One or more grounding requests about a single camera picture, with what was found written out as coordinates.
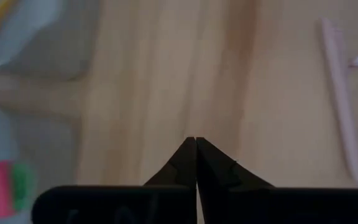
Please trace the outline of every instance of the gray object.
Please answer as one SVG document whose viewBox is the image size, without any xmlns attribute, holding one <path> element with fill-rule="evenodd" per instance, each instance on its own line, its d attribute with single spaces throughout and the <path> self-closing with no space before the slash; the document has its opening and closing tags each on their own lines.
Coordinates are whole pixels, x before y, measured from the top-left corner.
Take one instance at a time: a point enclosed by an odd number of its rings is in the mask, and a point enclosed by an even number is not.
<svg viewBox="0 0 358 224">
<path fill-rule="evenodd" d="M 75 135 L 68 124 L 0 110 L 0 160 L 19 160 L 33 168 L 38 194 L 75 183 L 75 149 Z M 29 223 L 29 212 L 0 219 L 0 223 Z"/>
<path fill-rule="evenodd" d="M 90 64 L 100 0 L 18 0 L 0 28 L 0 72 L 75 78 Z"/>
</svg>

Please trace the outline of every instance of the pink pen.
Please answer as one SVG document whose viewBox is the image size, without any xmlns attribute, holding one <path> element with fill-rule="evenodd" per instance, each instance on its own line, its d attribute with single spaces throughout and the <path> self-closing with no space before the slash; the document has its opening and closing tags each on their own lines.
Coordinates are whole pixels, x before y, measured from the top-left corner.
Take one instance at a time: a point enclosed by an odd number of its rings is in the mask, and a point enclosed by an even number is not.
<svg viewBox="0 0 358 224">
<path fill-rule="evenodd" d="M 344 52 L 344 40 L 342 33 L 331 24 L 331 21 L 322 19 L 321 23 L 342 146 L 351 176 L 358 184 L 358 138 L 347 90 L 347 62 Z"/>
</svg>

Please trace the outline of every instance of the wooden table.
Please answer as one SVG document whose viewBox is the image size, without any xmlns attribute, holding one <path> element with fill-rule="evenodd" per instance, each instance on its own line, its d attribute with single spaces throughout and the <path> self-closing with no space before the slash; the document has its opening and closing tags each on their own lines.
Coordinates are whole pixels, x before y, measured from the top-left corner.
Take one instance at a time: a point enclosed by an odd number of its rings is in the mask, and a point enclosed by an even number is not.
<svg viewBox="0 0 358 224">
<path fill-rule="evenodd" d="M 0 105 L 78 122 L 79 184 L 142 184 L 204 136 L 274 185 L 352 187 L 320 17 L 358 55 L 358 1 L 105 0 L 89 74 L 0 76 Z"/>
</svg>

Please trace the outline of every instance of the green sticky note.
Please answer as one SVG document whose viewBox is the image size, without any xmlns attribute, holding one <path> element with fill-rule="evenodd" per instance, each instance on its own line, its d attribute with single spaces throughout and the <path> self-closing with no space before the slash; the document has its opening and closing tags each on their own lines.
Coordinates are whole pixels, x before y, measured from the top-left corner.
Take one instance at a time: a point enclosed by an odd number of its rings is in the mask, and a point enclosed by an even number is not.
<svg viewBox="0 0 358 224">
<path fill-rule="evenodd" d="M 33 177 L 30 169 L 24 164 L 12 166 L 12 200 L 15 211 L 21 211 L 30 206 Z"/>
</svg>

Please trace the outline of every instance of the light wood surface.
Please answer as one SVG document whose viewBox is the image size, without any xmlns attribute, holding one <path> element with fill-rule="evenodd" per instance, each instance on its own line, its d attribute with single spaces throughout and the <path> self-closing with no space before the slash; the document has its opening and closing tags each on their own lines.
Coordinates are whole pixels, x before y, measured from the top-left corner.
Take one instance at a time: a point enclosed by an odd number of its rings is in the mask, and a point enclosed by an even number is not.
<svg viewBox="0 0 358 224">
<path fill-rule="evenodd" d="M 143 184 L 204 136 L 273 185 L 352 187 L 320 17 L 358 55 L 358 1 L 105 0 L 89 74 L 0 76 L 0 105 L 79 122 L 79 184 Z"/>
</svg>

